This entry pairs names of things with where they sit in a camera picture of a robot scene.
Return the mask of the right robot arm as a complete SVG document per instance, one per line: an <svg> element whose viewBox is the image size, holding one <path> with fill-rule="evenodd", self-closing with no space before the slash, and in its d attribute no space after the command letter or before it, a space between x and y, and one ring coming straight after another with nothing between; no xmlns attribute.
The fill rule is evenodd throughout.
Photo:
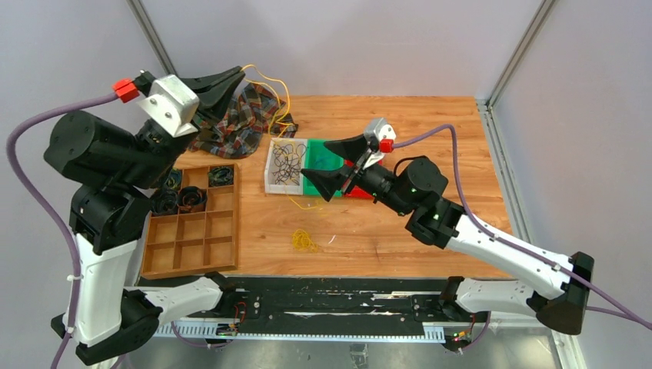
<svg viewBox="0 0 652 369"><path fill-rule="evenodd" d="M304 168L301 173L330 201L337 190L358 187L399 216L406 230L428 246L481 259L512 276L510 281L450 277L439 308L449 320L465 314L500 311L536 318L545 327L578 335L583 326L594 259L546 251L491 227L464 206L444 197L448 180L420 155L401 173L373 162L377 145L363 135L326 141L324 147L346 162L338 169Z"/></svg>

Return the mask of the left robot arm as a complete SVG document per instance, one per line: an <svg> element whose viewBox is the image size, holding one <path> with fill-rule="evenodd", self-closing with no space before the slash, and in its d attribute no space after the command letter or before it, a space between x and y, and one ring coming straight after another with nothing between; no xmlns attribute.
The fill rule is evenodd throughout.
<svg viewBox="0 0 652 369"><path fill-rule="evenodd" d="M69 226L79 254L78 290L52 328L75 340L88 366L143 346L165 324L200 311L227 317L233 287L212 272L163 291L128 290L129 261L151 211L148 189L163 185L173 164L198 136L198 110L225 113L245 74L239 67L201 78L143 71L113 86L112 97L138 99L147 120L132 134L84 108L58 115L45 161L79 183Z"/></svg>

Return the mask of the green plastic bin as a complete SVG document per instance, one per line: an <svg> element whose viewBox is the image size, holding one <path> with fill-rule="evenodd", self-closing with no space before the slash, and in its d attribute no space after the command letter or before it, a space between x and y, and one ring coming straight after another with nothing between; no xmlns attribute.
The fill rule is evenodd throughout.
<svg viewBox="0 0 652 369"><path fill-rule="evenodd" d="M344 159L329 151L324 146L325 140L308 139L303 169L332 171L344 165ZM303 195L319 196L317 188L304 176Z"/></svg>

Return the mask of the red plastic bin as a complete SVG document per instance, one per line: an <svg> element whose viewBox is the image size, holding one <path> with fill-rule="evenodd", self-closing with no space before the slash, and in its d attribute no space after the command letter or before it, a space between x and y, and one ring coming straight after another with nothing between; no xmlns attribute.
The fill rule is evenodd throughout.
<svg viewBox="0 0 652 369"><path fill-rule="evenodd" d="M371 194L368 194L367 192L365 192L364 190L362 190L358 186L354 186L353 189L351 189L346 194L343 193L342 196L346 197L346 198L358 198L358 199L368 199L368 200L373 199L373 196Z"/></svg>

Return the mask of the plaid cloth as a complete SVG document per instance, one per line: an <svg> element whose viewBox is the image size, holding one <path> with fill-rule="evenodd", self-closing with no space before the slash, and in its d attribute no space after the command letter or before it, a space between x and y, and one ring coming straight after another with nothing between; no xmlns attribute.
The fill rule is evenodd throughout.
<svg viewBox="0 0 652 369"><path fill-rule="evenodd" d="M231 98L226 115L211 135L197 137L188 150L242 159L255 153L263 135L293 138L298 128L288 112L288 103L270 85L249 82L240 95Z"/></svg>

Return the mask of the white plastic bin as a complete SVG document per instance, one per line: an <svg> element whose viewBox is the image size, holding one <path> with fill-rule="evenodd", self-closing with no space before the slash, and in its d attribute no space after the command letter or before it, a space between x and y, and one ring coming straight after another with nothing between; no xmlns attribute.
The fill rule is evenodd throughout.
<svg viewBox="0 0 652 369"><path fill-rule="evenodd" d="M264 167L266 194L303 195L307 139L272 138Z"/></svg>

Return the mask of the wooden divided tray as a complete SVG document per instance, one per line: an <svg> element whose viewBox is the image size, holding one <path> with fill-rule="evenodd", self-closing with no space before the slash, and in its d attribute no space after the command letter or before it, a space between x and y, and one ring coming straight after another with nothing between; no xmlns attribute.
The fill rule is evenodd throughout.
<svg viewBox="0 0 652 369"><path fill-rule="evenodd" d="M239 264L236 164L173 168L152 196L140 275L176 278Z"/></svg>

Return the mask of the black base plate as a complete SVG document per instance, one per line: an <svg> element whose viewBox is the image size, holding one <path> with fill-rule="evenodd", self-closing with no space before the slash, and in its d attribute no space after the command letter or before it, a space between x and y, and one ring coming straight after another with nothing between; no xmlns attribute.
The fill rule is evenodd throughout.
<svg viewBox="0 0 652 369"><path fill-rule="evenodd" d="M241 333L416 336L425 323L479 328L485 313L440 300L443 279L229 277L233 291L195 317L236 323Z"/></svg>

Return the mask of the aluminium front rail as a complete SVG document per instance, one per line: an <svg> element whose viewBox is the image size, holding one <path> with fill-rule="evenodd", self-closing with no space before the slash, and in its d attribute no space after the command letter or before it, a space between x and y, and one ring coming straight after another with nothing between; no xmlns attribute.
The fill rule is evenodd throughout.
<svg viewBox="0 0 652 369"><path fill-rule="evenodd" d="M440 302L442 281L347 278L237 278L216 308L180 317L140 348L145 367L248 368L284 366L370 368L373 348L396 351L391 367L584 368L575 337L529 316L467 313ZM312 353L299 341L317 342Z"/></svg>

